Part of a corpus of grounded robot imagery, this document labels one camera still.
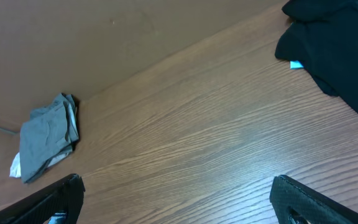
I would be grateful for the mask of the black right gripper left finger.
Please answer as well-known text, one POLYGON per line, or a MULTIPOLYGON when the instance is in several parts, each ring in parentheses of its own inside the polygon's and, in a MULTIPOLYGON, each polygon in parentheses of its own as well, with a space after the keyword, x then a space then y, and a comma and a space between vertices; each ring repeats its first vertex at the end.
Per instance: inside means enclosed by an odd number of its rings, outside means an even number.
POLYGON ((0 211, 0 224, 44 223, 61 213, 63 223, 76 224, 84 202, 85 186, 70 174, 0 211))

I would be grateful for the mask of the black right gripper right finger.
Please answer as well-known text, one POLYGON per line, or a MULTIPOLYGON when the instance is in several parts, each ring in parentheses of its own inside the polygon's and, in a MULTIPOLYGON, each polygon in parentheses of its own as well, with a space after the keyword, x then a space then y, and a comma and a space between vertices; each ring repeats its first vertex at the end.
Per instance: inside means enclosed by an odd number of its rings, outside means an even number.
POLYGON ((287 175, 273 179, 270 191, 279 224, 358 224, 358 213, 287 175))

